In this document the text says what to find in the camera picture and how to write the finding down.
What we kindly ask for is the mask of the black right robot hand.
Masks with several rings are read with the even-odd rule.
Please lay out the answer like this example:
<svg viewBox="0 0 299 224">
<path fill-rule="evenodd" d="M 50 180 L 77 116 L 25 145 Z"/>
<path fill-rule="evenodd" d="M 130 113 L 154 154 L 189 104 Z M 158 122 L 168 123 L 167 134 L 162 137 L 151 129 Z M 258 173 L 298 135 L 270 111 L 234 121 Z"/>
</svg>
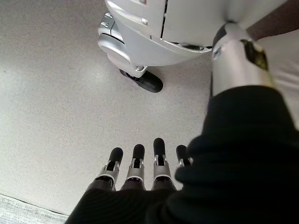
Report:
<svg viewBox="0 0 299 224">
<path fill-rule="evenodd" d="M 176 149 L 172 178 L 165 143 L 153 142 L 153 188 L 143 185 L 143 145 L 115 190 L 115 148 L 67 219 L 69 224 L 296 224 L 299 132 L 274 87 L 263 48 L 228 22 L 213 41 L 211 96 L 200 136 Z"/>
</svg>

